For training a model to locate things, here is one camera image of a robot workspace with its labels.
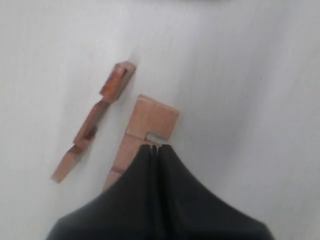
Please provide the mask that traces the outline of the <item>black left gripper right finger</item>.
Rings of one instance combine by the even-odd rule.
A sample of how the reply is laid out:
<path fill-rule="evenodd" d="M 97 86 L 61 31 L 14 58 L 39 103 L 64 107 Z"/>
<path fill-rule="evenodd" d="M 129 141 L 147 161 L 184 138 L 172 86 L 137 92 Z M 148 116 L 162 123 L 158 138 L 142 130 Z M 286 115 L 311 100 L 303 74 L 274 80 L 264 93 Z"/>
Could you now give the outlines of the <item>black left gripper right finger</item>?
<path fill-rule="evenodd" d="M 274 239 L 264 223 L 210 192 L 170 145 L 158 149 L 158 189 L 169 240 Z"/>

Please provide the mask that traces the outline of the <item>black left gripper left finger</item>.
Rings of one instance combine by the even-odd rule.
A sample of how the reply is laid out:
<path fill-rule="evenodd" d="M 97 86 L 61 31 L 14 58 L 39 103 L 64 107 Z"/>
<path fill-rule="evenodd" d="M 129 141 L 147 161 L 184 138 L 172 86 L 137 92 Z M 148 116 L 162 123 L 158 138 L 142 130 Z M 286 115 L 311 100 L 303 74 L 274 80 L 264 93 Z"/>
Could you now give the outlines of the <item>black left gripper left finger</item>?
<path fill-rule="evenodd" d="M 157 148 L 141 145 L 127 170 L 107 190 L 60 218 L 48 240 L 158 240 Z"/>

